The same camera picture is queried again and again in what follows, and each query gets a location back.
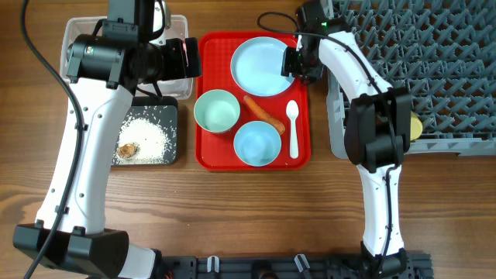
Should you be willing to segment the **brown food scrap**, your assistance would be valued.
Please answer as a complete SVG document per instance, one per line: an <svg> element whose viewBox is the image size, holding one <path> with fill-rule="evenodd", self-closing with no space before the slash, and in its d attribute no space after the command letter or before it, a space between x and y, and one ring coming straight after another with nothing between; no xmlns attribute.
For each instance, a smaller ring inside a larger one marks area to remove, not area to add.
<svg viewBox="0 0 496 279"><path fill-rule="evenodd" d="M139 151L139 146L136 143L126 143L117 148L117 156L121 159L129 159L134 157Z"/></svg>

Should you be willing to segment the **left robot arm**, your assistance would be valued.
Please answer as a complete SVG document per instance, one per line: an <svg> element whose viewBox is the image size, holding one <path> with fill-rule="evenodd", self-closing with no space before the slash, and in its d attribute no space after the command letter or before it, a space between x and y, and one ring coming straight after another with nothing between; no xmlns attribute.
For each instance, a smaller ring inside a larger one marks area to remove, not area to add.
<svg viewBox="0 0 496 279"><path fill-rule="evenodd" d="M170 27L162 1L111 1L108 15L67 48L57 82L67 120L50 189L30 224L16 226L13 246L37 266L93 278L164 278L159 250L105 227L105 193L119 130L140 84L199 77L195 38L158 40Z"/></svg>

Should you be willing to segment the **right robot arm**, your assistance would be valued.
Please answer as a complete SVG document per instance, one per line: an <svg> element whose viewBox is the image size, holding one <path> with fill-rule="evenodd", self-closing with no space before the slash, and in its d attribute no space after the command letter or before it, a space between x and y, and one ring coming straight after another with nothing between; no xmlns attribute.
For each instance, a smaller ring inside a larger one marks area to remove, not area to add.
<svg viewBox="0 0 496 279"><path fill-rule="evenodd" d="M374 70L346 21L328 18L321 2L298 7L294 22L298 45L284 51L282 75L312 83L329 70L350 103L344 146L363 187L361 273L369 278L400 274L407 259L399 229L398 181L410 146L411 95Z"/></svg>

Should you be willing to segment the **light blue bowl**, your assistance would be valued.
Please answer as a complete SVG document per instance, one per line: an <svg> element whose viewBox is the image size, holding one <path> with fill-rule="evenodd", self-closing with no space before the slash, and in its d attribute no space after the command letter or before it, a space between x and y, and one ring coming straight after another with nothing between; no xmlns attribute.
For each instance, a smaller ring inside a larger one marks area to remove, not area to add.
<svg viewBox="0 0 496 279"><path fill-rule="evenodd" d="M236 132L233 148L237 157L251 167L264 167L277 159L282 142L278 131L262 121L251 121Z"/></svg>

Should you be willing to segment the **yellow cup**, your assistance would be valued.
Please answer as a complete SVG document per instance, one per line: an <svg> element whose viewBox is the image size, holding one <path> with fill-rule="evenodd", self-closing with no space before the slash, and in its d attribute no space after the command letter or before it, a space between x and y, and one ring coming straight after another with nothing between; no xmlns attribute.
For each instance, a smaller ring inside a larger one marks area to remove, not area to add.
<svg viewBox="0 0 496 279"><path fill-rule="evenodd" d="M411 126L410 126L410 141L413 142L417 140L423 132L423 124L422 121L419 119L419 117L414 113L411 112Z"/></svg>

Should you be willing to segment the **green bowl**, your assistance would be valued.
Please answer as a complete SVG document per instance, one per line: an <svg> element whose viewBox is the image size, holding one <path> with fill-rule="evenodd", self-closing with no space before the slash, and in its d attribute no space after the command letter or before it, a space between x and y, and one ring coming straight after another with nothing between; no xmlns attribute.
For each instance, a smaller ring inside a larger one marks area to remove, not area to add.
<svg viewBox="0 0 496 279"><path fill-rule="evenodd" d="M225 133L238 122L241 108L237 98L222 89L202 94L194 106L197 124L210 133Z"/></svg>

